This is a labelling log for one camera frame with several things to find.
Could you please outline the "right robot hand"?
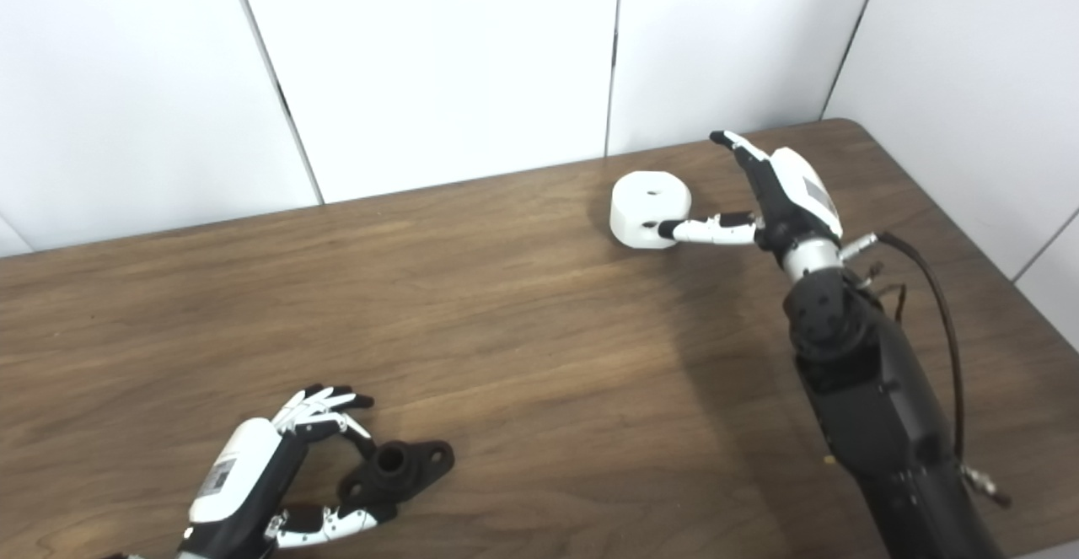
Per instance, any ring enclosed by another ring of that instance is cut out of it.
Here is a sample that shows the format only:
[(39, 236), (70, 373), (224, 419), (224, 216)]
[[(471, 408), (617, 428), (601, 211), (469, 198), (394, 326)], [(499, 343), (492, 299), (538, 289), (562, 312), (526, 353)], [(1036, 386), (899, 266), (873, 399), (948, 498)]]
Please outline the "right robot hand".
[(756, 245), (781, 260), (805, 240), (839, 245), (839, 213), (812, 165), (790, 148), (771, 154), (729, 129), (710, 133), (743, 171), (759, 212), (718, 213), (709, 218), (663, 220), (659, 238), (704, 245)]

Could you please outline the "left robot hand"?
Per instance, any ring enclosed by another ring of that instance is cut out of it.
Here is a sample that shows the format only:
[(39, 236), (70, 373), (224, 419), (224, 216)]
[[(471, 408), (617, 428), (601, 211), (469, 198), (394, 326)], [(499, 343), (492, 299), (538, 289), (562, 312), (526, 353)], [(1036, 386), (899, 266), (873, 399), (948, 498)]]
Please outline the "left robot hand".
[(282, 505), (312, 444), (340, 435), (363, 458), (373, 456), (373, 436), (347, 412), (373, 404), (373, 397), (347, 385), (313, 384), (297, 391), (273, 417), (243, 421), (201, 483), (176, 556), (270, 558), (279, 549), (320, 546), (395, 519), (393, 505)]

